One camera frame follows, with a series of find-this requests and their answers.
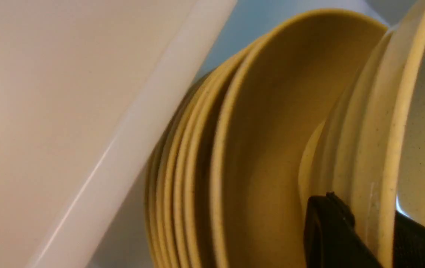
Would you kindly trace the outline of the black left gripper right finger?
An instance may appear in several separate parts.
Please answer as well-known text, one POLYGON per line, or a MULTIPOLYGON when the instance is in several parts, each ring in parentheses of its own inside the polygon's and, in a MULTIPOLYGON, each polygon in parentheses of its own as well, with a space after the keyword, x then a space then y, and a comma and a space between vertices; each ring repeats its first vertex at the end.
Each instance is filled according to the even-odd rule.
POLYGON ((425 227, 396 212, 393 267, 425 268, 425 227))

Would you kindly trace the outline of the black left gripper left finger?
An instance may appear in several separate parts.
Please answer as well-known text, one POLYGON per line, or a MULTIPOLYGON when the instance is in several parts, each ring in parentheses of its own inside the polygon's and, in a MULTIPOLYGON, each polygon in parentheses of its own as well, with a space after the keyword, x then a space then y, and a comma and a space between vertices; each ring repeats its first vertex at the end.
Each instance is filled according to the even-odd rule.
POLYGON ((354 215, 333 192, 308 198, 303 248, 308 268, 381 268, 354 231, 354 215))

